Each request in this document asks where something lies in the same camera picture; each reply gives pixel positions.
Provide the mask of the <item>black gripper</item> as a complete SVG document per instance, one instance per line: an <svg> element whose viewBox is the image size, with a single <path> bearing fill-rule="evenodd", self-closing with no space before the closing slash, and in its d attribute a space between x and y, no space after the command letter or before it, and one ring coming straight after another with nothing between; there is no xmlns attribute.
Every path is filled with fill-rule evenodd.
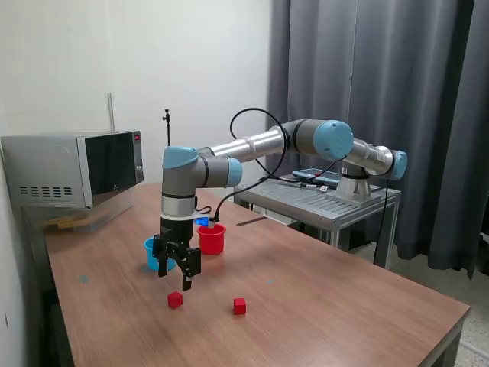
<svg viewBox="0 0 489 367"><path fill-rule="evenodd" d="M160 235L153 237L152 255L158 262L158 277L167 275L168 244L178 245L177 264L183 274L182 290L192 287L192 278L201 273L201 251L199 248L189 248L193 237L193 221L160 219Z"/></svg>

